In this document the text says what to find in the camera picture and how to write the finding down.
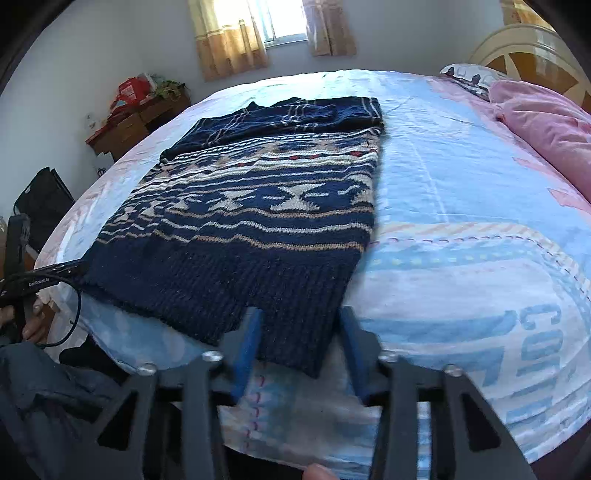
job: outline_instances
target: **white wall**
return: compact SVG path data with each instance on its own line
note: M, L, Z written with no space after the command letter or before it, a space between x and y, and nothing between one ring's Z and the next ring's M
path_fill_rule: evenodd
M193 102L229 86L297 73L368 69L437 74L449 63L467 61L503 24L499 0L343 0L356 56L312 57L306 43L295 43L270 48L269 68L205 82L187 0L126 1L148 70L185 82Z
M499 0L444 0L450 29L449 46L441 58L446 64L467 62L491 33L503 28Z
M84 118L106 117L117 85L144 71L119 0L76 0L35 41L0 96L0 215L55 168L78 198L95 180Z

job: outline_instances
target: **red bag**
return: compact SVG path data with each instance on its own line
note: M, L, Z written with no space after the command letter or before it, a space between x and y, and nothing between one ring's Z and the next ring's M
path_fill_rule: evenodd
M119 95L117 100L123 100L131 105L137 105L150 92L150 83L147 80L142 80L133 77L124 81L119 85Z

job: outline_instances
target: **curtain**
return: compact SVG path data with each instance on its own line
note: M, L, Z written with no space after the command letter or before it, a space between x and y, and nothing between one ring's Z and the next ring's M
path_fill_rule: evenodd
M550 24L535 13L524 0L501 0L501 7L503 9L505 25L526 23L530 25L540 25L541 27L554 30Z
M342 0L303 0L312 55L355 55Z
M267 66L248 0L187 0L206 82Z

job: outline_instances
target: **light blue bedding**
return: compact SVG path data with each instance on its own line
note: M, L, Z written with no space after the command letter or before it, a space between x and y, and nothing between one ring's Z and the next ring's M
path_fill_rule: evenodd
M346 95L377 97L386 131L374 241L345 304L385 348L428 367L461 366L536 460L591 417L591 206L494 120L490 104L448 80L350 70L218 92L112 167L64 218L37 266L81 257L160 152L199 118L251 101ZM75 309L66 287L50 295L63 317ZM81 319L128 371L185 364L206 348L88 296ZM366 478L378 415L352 396L335 341L318 380L258 364L245 398L222 421L226 443L241 452ZM420 440L426 476L427 429Z

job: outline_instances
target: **cream headboard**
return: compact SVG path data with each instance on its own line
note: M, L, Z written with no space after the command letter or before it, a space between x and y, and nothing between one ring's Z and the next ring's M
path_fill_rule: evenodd
M470 58L524 80L550 88L591 112L591 83L556 32L539 25L513 24L490 35Z

